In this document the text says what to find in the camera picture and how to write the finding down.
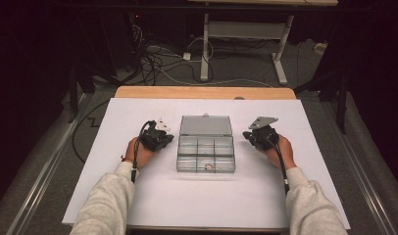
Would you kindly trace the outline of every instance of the person's right hand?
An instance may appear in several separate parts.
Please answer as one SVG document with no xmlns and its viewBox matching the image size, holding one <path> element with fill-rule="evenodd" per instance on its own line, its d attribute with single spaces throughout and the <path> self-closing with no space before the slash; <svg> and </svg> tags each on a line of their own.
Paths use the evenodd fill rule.
<svg viewBox="0 0 398 235">
<path fill-rule="evenodd" d="M 128 147 L 126 148 L 125 157 L 123 158 L 124 162 L 134 162 L 134 148 L 137 139 L 137 137 L 134 137 L 131 141 L 129 141 Z M 156 152 L 152 152 L 146 149 L 144 145 L 140 142 L 137 152 L 137 168 L 141 169 L 145 165 L 147 165 L 155 154 Z"/>
<path fill-rule="evenodd" d="M 293 149 L 291 148 L 290 141 L 288 141 L 288 139 L 283 137 L 282 135 L 278 135 L 278 137 L 278 147 L 284 160 L 285 169 L 297 167 L 296 163 L 293 160 Z M 278 154 L 274 148 L 270 148 L 263 153 L 269 158 L 270 163 L 280 168 Z"/>
</svg>

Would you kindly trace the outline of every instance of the metal rail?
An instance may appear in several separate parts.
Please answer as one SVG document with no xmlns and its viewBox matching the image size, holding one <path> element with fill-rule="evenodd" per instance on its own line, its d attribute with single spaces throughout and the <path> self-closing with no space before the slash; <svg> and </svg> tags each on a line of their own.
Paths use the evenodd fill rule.
<svg viewBox="0 0 398 235">
<path fill-rule="evenodd" d="M 371 213 L 378 225 L 382 234 L 397 234 L 394 225 L 392 224 L 388 214 L 385 210 L 385 207 L 382 204 L 381 198 L 376 193 L 375 189 L 373 188 L 373 184 L 368 179 L 367 174 L 364 171 L 361 163 L 358 161 L 358 157 L 353 150 L 350 142 L 348 141 L 346 135 L 340 132 L 339 127 L 334 122 L 334 112 L 333 108 L 331 107 L 330 103 L 323 102 L 323 109 L 326 112 L 327 116 L 332 123 L 333 129 L 336 135 L 339 137 L 342 146 L 346 151 L 346 160 L 348 161 L 348 165 L 351 168 L 353 175 L 365 197 L 365 200 L 370 207 Z"/>
<path fill-rule="evenodd" d="M 86 110 L 86 107 L 88 106 L 91 97 L 92 95 L 82 95 L 80 99 L 81 105 L 79 112 L 77 113 L 74 121 L 69 124 L 58 146 L 37 176 L 37 179 L 31 187 L 31 190 L 28 193 L 25 202 L 23 203 L 18 214 L 16 215 L 16 218 L 13 220 L 13 223 L 7 232 L 8 235 L 25 234 L 25 230 L 27 229 L 31 218 L 33 217 L 34 212 L 36 211 L 41 199 L 43 198 L 43 195 L 47 187 L 49 186 L 52 176 L 62 159 L 65 146 L 68 143 L 71 134 L 74 132 L 78 122 L 83 117 L 83 113 Z"/>
</svg>

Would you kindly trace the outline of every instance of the sweater sleeve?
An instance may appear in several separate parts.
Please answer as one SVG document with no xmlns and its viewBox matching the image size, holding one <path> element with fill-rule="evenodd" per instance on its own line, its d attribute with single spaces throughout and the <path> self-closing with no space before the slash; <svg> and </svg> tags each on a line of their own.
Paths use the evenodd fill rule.
<svg viewBox="0 0 398 235">
<path fill-rule="evenodd" d="M 334 203 L 320 184 L 308 180 L 301 168 L 287 170 L 290 191 L 286 209 L 290 216 L 290 234 L 347 234 Z"/>
<path fill-rule="evenodd" d="M 134 195 L 132 163 L 120 163 L 106 173 L 89 193 L 71 234 L 125 234 L 126 214 Z"/>
</svg>

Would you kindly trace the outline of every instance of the white sheet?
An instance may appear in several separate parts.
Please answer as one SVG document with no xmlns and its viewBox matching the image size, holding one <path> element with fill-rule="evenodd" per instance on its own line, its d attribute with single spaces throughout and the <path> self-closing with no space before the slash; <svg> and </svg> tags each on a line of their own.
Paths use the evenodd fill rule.
<svg viewBox="0 0 398 235">
<path fill-rule="evenodd" d="M 176 171 L 183 115 L 229 116 L 236 171 L 196 174 Z M 278 118 L 272 124 L 292 143 L 294 158 L 309 179 L 320 182 L 349 223 L 300 101 L 112 99 L 76 185 L 63 223 L 73 224 L 86 197 L 106 172 L 115 170 L 127 142 L 145 121 L 162 120 L 174 141 L 141 170 L 128 214 L 129 225 L 204 228 L 287 228 L 281 172 L 244 139 L 256 117 Z"/>
</svg>

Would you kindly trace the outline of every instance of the clear plastic box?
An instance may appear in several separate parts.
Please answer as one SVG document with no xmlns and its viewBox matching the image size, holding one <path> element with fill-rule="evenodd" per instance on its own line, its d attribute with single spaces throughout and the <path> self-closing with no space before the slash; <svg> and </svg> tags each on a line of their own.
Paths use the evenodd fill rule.
<svg viewBox="0 0 398 235">
<path fill-rule="evenodd" d="M 229 117 L 182 117 L 178 138 L 177 171 L 235 172 Z"/>
</svg>

